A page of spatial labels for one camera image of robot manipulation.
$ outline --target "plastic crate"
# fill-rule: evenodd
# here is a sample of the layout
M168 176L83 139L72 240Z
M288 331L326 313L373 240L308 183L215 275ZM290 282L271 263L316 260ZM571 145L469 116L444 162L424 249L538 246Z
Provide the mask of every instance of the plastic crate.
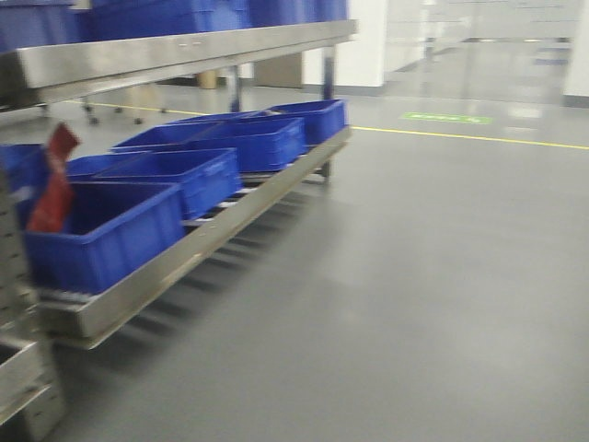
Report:
M72 9L72 13L74 14L77 39L82 42L97 41L98 37L92 10Z
M180 33L176 0L118 0L95 6L90 16L97 40L122 40Z
M206 214L242 187L235 149L144 154L97 179L178 183L184 219Z
M62 233L25 232L35 282L97 294L182 238L179 187L75 183Z
M252 26L295 25L314 21L315 0L249 0Z
M241 172L286 168L306 151L303 119L226 122L197 135L187 149L234 147Z
M142 146L144 150L150 150L150 145L181 145L195 135L214 128L218 122L193 122L185 124L171 124L153 127L145 132L129 138L115 147Z
M0 1L0 52L77 41L70 0Z
M0 145L0 166L17 203L18 222L24 227L49 179L45 150L42 145Z
M179 33L250 28L248 0L176 0Z
M305 120L306 142L309 145L319 145L346 126L346 102L341 99L328 99L307 103L283 104L269 108L245 121L257 122L294 117Z
M315 21L348 19L348 0L315 0Z
M250 27L247 0L113 0L91 15L100 40Z
M141 154L107 154L73 159L66 165L67 178L69 181L92 181L95 175L138 155Z
M176 120L168 122L170 124L189 124L192 122L229 122L232 120L239 120L242 118L252 117L258 115L259 112L230 112L230 113L216 113L212 115L202 115L200 117L186 118L184 120Z

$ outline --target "red tag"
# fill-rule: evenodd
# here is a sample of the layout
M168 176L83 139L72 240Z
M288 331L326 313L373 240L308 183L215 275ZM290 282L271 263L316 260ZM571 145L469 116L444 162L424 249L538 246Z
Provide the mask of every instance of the red tag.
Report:
M74 191L65 174L65 161L80 144L64 123L55 129L47 144L47 163L52 175L47 189L37 201L27 224L27 230L57 233L64 228L65 218L72 210Z

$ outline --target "white wall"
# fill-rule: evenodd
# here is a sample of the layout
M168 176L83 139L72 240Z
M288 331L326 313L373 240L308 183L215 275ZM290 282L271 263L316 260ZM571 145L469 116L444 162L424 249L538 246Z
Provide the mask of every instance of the white wall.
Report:
M564 95L589 97L589 2L580 15L572 62L564 87Z
M338 46L336 85L380 87L385 82L387 0L349 0L351 18L359 20L353 41ZM303 57L303 83L322 83L321 50Z

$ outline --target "gray epoxy floor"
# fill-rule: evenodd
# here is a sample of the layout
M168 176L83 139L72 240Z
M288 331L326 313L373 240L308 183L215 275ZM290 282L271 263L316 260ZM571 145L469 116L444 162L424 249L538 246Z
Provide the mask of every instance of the gray epoxy floor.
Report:
M163 90L171 109L225 104ZM306 99L256 88L246 107ZM588 110L550 105L350 108L362 126L589 139ZM427 110L495 122L399 119ZM0 141L65 120L80 155L138 130L97 112L15 112ZM587 170L583 150L354 131L329 186L298 186L99 349L56 349L70 413L48 442L589 440Z

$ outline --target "metal rack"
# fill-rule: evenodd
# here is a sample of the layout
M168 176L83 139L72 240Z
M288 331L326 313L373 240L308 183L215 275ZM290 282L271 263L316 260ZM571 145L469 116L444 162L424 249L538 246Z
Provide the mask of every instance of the metal rack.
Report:
M128 41L19 49L0 54L0 111L229 68L231 111L241 110L240 64L324 48L323 99L333 97L335 45L353 20L242 29ZM105 293L90 297L36 289L6 179L0 169L0 440L38 441L64 414L49 338L91 349L212 255L309 174L326 179L330 160L350 136L344 129L271 175L244 177L247 188L196 223L176 245Z

